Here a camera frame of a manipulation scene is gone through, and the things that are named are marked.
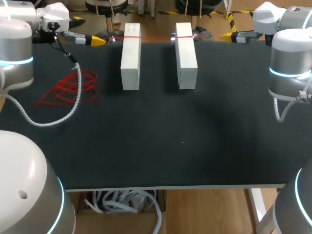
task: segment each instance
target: black chair base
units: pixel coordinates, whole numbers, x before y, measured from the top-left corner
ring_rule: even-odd
[[[207,5],[204,2],[205,1],[203,1],[201,14],[202,15],[208,15],[212,11],[215,10],[215,8],[211,7],[211,6],[215,6],[215,5],[220,4],[222,2],[222,0],[210,0],[209,3],[211,4],[211,6]],[[186,0],[175,0],[175,7],[179,12],[185,12],[185,5],[186,5]],[[192,2],[192,0],[189,0],[186,14],[189,16],[199,16],[199,2],[194,3],[194,2]]]
[[[99,15],[104,15],[106,17],[109,17],[112,15],[112,10],[110,7],[107,7],[107,6],[96,6],[95,5],[91,5],[89,3],[85,3],[86,4],[86,7],[88,9],[88,11],[96,14],[97,13],[97,9],[98,9],[98,14]],[[114,10],[114,13],[117,14],[117,13],[121,13],[124,9],[126,9],[128,6],[128,0],[126,0],[123,4],[121,5],[118,5],[118,6],[113,6],[113,10]]]

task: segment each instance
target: chair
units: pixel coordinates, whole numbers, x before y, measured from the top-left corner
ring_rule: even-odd
[[[175,0],[175,7],[179,12],[191,16],[191,25],[194,35],[207,35],[207,37],[202,37],[201,39],[212,41],[213,38],[209,31],[196,26],[197,17],[202,15],[208,15],[210,17],[209,14],[222,3],[223,0]]]
[[[107,32],[102,32],[100,37],[123,36],[123,31],[113,30],[112,16],[117,13],[121,13],[128,6],[128,0],[86,0],[85,5],[87,9],[98,15],[104,15],[106,17]]]

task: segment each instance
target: table leg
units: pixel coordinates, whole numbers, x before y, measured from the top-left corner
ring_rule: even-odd
[[[273,206],[268,210],[268,212],[263,216],[261,221],[256,225],[256,234],[270,234],[275,228],[273,221]]]
[[[274,229],[273,205],[266,212],[261,189],[248,189],[248,193],[256,223],[256,234],[270,234]]]

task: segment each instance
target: cable connector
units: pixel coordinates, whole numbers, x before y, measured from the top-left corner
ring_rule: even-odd
[[[305,92],[305,91],[300,91],[300,90],[299,90],[299,94],[300,94],[300,96],[306,96],[306,95],[307,95],[307,92]]]

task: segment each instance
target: red wire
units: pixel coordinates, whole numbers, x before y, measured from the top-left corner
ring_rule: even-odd
[[[183,37],[146,37],[146,36],[122,36],[122,37],[110,37],[116,39],[123,38],[142,38],[142,39],[171,39],[171,38],[203,38],[208,37],[209,35],[194,35],[194,36],[183,36]]]
[[[83,94],[86,94],[89,92],[92,92],[93,96],[87,100],[81,100],[80,103],[90,103],[96,98],[95,84],[97,80],[97,74],[92,70],[82,70],[81,75],[82,75],[82,78],[89,80],[89,81],[85,81],[82,83],[81,97],[83,96]],[[66,76],[64,79],[59,81],[55,87],[53,87],[37,102],[37,106],[39,104],[54,105],[54,106],[74,104],[77,96],[73,97],[73,99],[68,99],[64,97],[64,95],[67,93],[78,92],[78,83],[73,82],[77,80],[78,80],[77,72],[73,72],[72,74]],[[53,102],[44,101],[44,99],[46,99],[49,95],[56,95],[54,99],[59,99],[64,102],[53,103]]]

